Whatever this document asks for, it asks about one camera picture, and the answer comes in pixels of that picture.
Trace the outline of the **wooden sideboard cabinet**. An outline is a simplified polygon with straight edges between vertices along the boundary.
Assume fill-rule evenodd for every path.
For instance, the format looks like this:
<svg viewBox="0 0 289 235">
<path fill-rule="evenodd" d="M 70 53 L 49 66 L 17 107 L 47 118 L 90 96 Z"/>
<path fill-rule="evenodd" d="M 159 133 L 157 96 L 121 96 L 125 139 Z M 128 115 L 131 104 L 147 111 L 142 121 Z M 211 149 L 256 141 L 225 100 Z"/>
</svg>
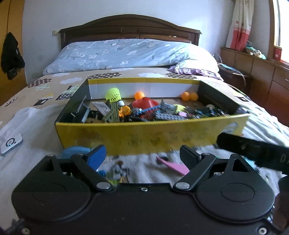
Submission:
<svg viewBox="0 0 289 235">
<path fill-rule="evenodd" d="M 288 69 L 244 52 L 221 49 L 222 61 L 253 80 L 249 97 L 288 126 Z"/>
</svg>

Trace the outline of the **yellow cardboard box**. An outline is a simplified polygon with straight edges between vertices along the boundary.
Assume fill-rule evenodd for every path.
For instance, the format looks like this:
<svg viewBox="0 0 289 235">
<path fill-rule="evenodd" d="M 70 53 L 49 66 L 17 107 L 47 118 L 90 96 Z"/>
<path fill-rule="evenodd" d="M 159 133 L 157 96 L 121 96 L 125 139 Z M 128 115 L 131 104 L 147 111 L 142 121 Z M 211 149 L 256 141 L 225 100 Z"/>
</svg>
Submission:
<svg viewBox="0 0 289 235">
<path fill-rule="evenodd" d="M 105 104 L 110 88 L 118 88 L 125 103 L 118 107 L 119 122 L 102 121 L 110 111 Z M 138 91 L 159 105 L 133 108 Z M 197 93 L 198 100 L 183 101 L 185 91 Z M 55 120 L 55 128 L 64 148 L 103 144 L 109 155 L 168 152 L 182 145 L 212 145 L 222 132 L 240 135 L 249 118 L 242 101 L 243 95 L 208 77 L 87 79 Z M 158 120 L 156 113 L 187 120 Z"/>
</svg>

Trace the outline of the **dark wooden headboard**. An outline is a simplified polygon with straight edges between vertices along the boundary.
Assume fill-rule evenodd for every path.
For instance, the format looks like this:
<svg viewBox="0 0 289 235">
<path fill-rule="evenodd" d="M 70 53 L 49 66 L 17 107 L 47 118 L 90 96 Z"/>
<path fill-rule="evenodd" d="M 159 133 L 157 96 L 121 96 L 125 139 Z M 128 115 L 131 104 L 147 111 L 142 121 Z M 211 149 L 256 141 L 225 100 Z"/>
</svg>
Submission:
<svg viewBox="0 0 289 235">
<path fill-rule="evenodd" d="M 201 31 L 178 26 L 168 21 L 136 14 L 103 17 L 59 31 L 61 48 L 74 42 L 111 39 L 156 39 L 199 44 Z"/>
</svg>

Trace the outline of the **grey lego plate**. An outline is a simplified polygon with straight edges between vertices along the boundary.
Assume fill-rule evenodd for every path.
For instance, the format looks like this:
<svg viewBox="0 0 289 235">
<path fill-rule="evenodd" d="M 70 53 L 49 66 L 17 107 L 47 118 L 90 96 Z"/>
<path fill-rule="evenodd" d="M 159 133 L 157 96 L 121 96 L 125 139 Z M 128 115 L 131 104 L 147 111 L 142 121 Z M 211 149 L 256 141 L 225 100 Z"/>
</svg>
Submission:
<svg viewBox="0 0 289 235">
<path fill-rule="evenodd" d="M 187 120 L 185 117 L 181 117 L 178 115 L 166 114 L 166 113 L 156 113 L 155 118 L 158 120 L 172 120 L 172 121 Z"/>
</svg>

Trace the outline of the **black hanging jacket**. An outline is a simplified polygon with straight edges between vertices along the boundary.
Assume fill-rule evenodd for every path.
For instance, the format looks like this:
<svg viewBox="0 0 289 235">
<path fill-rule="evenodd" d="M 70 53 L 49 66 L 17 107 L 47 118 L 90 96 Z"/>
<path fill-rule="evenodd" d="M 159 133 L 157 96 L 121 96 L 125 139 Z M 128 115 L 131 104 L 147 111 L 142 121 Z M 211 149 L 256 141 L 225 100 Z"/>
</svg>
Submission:
<svg viewBox="0 0 289 235">
<path fill-rule="evenodd" d="M 25 61 L 18 48 L 18 41 L 11 32 L 8 32 L 3 43 L 1 54 L 1 69 L 12 80 L 18 74 L 18 70 L 25 67 Z"/>
</svg>

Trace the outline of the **red plastic cone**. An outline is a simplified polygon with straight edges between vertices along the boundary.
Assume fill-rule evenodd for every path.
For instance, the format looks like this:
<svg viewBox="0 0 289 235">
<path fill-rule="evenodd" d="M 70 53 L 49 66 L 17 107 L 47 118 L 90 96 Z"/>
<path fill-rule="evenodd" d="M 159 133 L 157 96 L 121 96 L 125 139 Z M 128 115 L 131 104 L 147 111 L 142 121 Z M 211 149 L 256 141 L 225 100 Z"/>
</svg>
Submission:
<svg viewBox="0 0 289 235">
<path fill-rule="evenodd" d="M 132 103 L 132 107 L 133 108 L 140 108 L 140 109 L 148 109 L 148 108 L 151 108 L 151 107 L 155 107 L 155 106 L 158 106 L 159 103 L 155 100 L 152 100 L 148 97 L 143 97 L 142 99 L 138 99 L 138 100 L 135 100 L 133 103 Z"/>
</svg>

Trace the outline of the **pink flat piece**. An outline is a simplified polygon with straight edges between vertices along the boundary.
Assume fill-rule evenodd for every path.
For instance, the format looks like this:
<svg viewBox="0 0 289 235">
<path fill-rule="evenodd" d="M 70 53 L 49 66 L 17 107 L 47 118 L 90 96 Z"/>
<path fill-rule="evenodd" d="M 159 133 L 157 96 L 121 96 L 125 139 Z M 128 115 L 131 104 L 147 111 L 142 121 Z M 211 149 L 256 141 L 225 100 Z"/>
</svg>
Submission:
<svg viewBox="0 0 289 235">
<path fill-rule="evenodd" d="M 169 161 L 166 161 L 162 158 L 157 157 L 157 161 L 161 162 L 162 164 L 166 165 L 168 168 L 180 173 L 181 175 L 185 176 L 190 172 L 190 170 L 184 164 L 176 164 Z"/>
</svg>

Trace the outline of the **white small device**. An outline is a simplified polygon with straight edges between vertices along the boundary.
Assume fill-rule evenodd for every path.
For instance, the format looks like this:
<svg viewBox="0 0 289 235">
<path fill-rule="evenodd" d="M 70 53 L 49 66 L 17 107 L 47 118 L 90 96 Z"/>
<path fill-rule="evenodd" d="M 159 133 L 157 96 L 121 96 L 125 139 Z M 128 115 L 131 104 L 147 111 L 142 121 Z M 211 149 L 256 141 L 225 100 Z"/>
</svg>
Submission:
<svg viewBox="0 0 289 235">
<path fill-rule="evenodd" d="M 19 147 L 23 143 L 21 134 L 14 135 L 3 142 L 1 145 L 1 156 L 6 156 L 14 149 Z"/>
</svg>

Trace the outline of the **green shuttlecock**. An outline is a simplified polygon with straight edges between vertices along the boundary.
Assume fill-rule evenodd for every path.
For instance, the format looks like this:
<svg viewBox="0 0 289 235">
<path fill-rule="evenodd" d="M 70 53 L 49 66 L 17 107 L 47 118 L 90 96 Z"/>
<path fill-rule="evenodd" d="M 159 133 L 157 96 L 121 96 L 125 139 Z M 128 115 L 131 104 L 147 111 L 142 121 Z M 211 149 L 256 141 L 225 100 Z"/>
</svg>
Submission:
<svg viewBox="0 0 289 235">
<path fill-rule="evenodd" d="M 106 95 L 105 99 L 109 100 L 110 102 L 118 102 L 119 100 L 122 99 L 120 91 L 118 88 L 110 88 Z"/>
</svg>

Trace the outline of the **red white curtain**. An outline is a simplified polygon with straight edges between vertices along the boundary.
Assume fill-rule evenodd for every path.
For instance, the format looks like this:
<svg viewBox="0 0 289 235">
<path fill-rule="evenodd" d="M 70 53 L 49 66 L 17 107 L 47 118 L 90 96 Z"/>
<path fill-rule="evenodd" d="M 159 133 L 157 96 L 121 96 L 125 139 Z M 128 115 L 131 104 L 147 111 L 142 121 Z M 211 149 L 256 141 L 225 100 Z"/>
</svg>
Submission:
<svg viewBox="0 0 289 235">
<path fill-rule="evenodd" d="M 245 49 L 251 31 L 253 13 L 254 0 L 235 1 L 226 48 L 237 51 L 243 51 Z"/>
</svg>

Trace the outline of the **red cup on sill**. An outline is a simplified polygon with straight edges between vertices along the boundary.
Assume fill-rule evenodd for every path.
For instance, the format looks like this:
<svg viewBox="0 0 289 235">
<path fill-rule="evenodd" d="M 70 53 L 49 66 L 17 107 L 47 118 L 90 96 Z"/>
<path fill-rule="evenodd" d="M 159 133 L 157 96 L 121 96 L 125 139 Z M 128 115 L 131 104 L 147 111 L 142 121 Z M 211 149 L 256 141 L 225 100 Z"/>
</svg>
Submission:
<svg viewBox="0 0 289 235">
<path fill-rule="evenodd" d="M 274 47 L 274 59 L 277 61 L 281 61 L 282 56 L 282 48 L 279 46 Z"/>
</svg>

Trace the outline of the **olive studded lego beam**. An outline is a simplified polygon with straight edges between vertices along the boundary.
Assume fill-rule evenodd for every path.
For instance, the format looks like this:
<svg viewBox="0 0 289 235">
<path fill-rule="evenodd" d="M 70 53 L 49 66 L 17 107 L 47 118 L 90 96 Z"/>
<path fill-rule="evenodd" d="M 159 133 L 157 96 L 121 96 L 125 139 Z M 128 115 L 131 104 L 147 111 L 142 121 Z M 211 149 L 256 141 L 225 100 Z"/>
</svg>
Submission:
<svg viewBox="0 0 289 235">
<path fill-rule="evenodd" d="M 103 116 L 102 121 L 103 122 L 119 122 L 120 119 L 118 115 L 118 103 L 107 100 L 105 104 L 108 104 L 110 111 L 105 116 Z"/>
</svg>

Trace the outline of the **purple pillow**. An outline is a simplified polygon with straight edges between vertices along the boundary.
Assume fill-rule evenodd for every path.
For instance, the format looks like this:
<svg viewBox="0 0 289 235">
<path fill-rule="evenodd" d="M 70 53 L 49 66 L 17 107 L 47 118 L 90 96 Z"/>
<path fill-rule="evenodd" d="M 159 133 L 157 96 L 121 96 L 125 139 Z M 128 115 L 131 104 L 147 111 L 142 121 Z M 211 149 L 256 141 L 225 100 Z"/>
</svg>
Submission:
<svg viewBox="0 0 289 235">
<path fill-rule="evenodd" d="M 184 60 L 170 66 L 169 71 L 182 75 L 206 76 L 223 81 L 219 74 L 219 67 L 215 59 L 213 59 L 212 62 L 191 59 Z"/>
</svg>

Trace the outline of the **light blue floral duvet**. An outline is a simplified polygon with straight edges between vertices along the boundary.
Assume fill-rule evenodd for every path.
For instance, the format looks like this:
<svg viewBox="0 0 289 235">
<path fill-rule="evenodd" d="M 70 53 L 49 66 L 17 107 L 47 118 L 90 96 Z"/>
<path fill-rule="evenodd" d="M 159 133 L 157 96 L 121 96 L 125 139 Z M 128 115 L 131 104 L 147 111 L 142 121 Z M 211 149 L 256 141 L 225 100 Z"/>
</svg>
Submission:
<svg viewBox="0 0 289 235">
<path fill-rule="evenodd" d="M 210 52 L 194 44 L 154 39 L 114 39 L 71 43 L 44 68 L 43 74 L 162 67 L 185 60 L 195 60 L 199 68 L 208 71 L 219 71 Z"/>
</svg>

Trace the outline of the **orange ping pong ball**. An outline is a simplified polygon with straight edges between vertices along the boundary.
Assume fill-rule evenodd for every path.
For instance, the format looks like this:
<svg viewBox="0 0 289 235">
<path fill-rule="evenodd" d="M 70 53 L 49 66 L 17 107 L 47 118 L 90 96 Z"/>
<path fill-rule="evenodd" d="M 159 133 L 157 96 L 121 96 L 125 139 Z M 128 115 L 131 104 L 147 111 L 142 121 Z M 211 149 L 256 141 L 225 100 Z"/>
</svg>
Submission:
<svg viewBox="0 0 289 235">
<path fill-rule="evenodd" d="M 188 93 L 187 91 L 183 92 L 183 93 L 181 94 L 181 99 L 182 99 L 183 101 L 189 101 L 189 100 L 191 99 L 190 93 Z"/>
<path fill-rule="evenodd" d="M 145 94 L 142 91 L 138 91 L 134 94 L 135 100 L 140 100 L 145 97 Z"/>
<path fill-rule="evenodd" d="M 198 94 L 197 93 L 191 93 L 190 94 L 190 100 L 191 101 L 197 101 L 198 100 Z"/>
</svg>

